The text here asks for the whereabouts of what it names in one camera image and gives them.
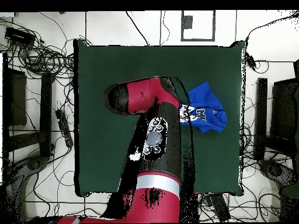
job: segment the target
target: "black stand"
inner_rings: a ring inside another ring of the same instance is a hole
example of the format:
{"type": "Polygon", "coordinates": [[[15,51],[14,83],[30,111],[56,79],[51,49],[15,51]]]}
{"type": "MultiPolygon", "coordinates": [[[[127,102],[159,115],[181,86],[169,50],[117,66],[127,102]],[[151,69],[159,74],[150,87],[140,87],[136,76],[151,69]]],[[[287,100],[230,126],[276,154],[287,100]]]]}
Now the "black stand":
{"type": "Polygon", "coordinates": [[[15,151],[33,144],[40,144],[40,155],[24,159],[10,166],[4,162],[4,183],[0,186],[0,215],[9,223],[26,222],[24,209],[24,193],[31,175],[39,173],[46,166],[54,147],[51,144],[51,109],[52,109],[52,83],[55,77],[50,73],[41,76],[41,102],[40,102],[40,131],[30,134],[9,136],[10,118],[7,109],[11,101],[9,93],[9,74],[4,70],[4,150],[15,151]]]}

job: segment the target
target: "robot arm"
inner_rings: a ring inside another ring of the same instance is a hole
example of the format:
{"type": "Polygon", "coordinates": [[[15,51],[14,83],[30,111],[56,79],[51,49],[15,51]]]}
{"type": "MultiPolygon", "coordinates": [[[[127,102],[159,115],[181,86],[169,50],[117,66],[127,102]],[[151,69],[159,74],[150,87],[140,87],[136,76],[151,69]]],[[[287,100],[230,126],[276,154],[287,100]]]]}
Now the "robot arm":
{"type": "Polygon", "coordinates": [[[165,77],[112,85],[105,106],[116,114],[140,115],[118,192],[103,218],[62,218],[58,223],[179,222],[179,99],[165,77]]]}

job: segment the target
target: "green table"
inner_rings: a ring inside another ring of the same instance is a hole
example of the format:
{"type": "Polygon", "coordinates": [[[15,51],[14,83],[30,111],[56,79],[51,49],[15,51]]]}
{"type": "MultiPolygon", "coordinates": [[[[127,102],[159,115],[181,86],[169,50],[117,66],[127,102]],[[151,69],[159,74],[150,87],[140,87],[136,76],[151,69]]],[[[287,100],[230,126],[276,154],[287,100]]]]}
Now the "green table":
{"type": "MultiPolygon", "coordinates": [[[[244,46],[245,42],[240,41],[232,47],[87,47],[75,41],[79,87],[79,150],[75,152],[79,152],[76,163],[80,195],[117,190],[137,121],[137,116],[107,110],[103,105],[104,90],[114,83],[157,75],[179,78],[187,91],[204,81],[209,83],[227,113],[228,124],[220,134],[202,134],[193,127],[194,190],[241,195],[239,120],[244,46]]],[[[182,90],[175,86],[182,102],[187,103],[182,90]]],[[[183,146],[188,142],[188,127],[181,127],[181,134],[183,146]]]]}

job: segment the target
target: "blue cloth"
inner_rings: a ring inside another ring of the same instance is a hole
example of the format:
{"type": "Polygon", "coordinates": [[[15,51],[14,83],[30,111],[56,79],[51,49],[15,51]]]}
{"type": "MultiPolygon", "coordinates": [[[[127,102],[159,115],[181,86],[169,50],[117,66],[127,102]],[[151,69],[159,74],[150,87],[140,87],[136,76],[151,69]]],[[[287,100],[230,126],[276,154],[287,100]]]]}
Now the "blue cloth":
{"type": "MultiPolygon", "coordinates": [[[[212,94],[208,82],[196,86],[188,94],[188,112],[192,126],[196,126],[202,133],[208,130],[220,133],[227,125],[227,115],[220,101],[212,94]]],[[[189,125],[186,105],[181,105],[180,108],[180,124],[189,125]]]]}

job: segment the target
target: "silver band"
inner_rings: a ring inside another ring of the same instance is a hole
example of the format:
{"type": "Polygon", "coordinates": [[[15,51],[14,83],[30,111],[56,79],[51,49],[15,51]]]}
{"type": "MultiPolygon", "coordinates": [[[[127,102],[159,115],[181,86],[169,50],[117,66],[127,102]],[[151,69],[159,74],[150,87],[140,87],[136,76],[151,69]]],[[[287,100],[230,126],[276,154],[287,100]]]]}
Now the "silver band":
{"type": "Polygon", "coordinates": [[[175,194],[178,198],[180,195],[180,185],[175,180],[157,174],[146,174],[137,178],[137,189],[157,188],[175,194]]]}

